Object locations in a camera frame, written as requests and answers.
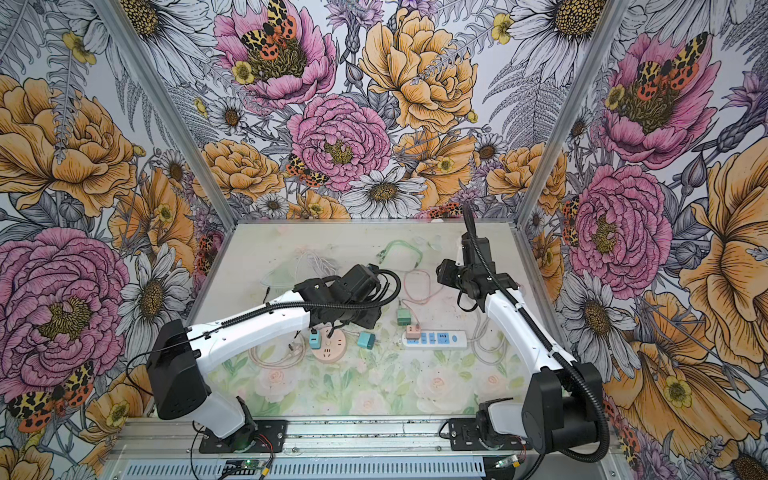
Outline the teal charger with white cable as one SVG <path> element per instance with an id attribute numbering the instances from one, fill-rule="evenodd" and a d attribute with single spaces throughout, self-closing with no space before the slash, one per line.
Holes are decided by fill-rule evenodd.
<path id="1" fill-rule="evenodd" d="M 357 345 L 365 350 L 372 350 L 376 342 L 376 336 L 369 332 L 360 332 Z"/>

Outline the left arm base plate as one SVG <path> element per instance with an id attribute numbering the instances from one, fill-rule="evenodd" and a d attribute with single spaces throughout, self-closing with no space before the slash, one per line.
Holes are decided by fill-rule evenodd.
<path id="1" fill-rule="evenodd" d="M 286 420 L 256 420 L 224 439 L 205 429 L 201 454 L 281 453 L 287 437 Z"/>

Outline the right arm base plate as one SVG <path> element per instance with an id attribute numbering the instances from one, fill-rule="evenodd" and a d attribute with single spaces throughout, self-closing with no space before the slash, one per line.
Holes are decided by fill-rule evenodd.
<path id="1" fill-rule="evenodd" d="M 454 452 L 470 451 L 522 451 L 524 438 L 506 434 L 483 435 L 475 418 L 455 417 L 446 420 L 438 435 L 449 441 Z"/>

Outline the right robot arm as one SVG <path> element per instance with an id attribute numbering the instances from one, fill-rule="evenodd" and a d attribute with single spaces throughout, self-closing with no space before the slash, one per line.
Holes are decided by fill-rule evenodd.
<path id="1" fill-rule="evenodd" d="M 480 442 L 490 448 L 525 442 L 541 455 L 600 462 L 608 454 L 610 432 L 598 369 L 576 361 L 534 317 L 517 283 L 497 272 L 488 239 L 464 233 L 460 260 L 443 260 L 436 274 L 439 284 L 472 300 L 500 329 L 530 375 L 522 402 L 499 398 L 480 403 Z"/>

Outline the green charger plug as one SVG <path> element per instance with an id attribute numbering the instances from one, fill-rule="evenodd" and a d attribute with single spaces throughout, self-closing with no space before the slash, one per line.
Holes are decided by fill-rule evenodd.
<path id="1" fill-rule="evenodd" d="M 411 311 L 406 307 L 398 307 L 396 311 L 396 323 L 398 326 L 409 326 L 413 322 Z"/>

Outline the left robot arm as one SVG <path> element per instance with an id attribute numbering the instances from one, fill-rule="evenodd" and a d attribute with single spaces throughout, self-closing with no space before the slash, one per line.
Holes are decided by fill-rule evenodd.
<path id="1" fill-rule="evenodd" d="M 204 429 L 203 453 L 266 450 L 263 428 L 240 397 L 229 398 L 207 382 L 219 365 L 282 335 L 320 325 L 355 323 L 371 328 L 401 283 L 376 278 L 309 279 L 274 300 L 240 314 L 189 327 L 161 328 L 146 364 L 157 415 Z"/>

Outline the pink charger plug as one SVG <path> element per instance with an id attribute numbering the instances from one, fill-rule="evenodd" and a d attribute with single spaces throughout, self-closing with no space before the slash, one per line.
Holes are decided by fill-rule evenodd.
<path id="1" fill-rule="evenodd" d="M 405 330 L 405 338 L 407 340 L 419 340 L 421 338 L 422 330 L 418 325 L 408 325 Z"/>

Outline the teal charger with black cable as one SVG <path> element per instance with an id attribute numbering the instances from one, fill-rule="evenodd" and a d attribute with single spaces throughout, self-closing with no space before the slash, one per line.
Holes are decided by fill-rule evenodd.
<path id="1" fill-rule="evenodd" d="M 312 350 L 322 348 L 322 335 L 319 332 L 311 331 L 309 334 L 309 346 Z"/>

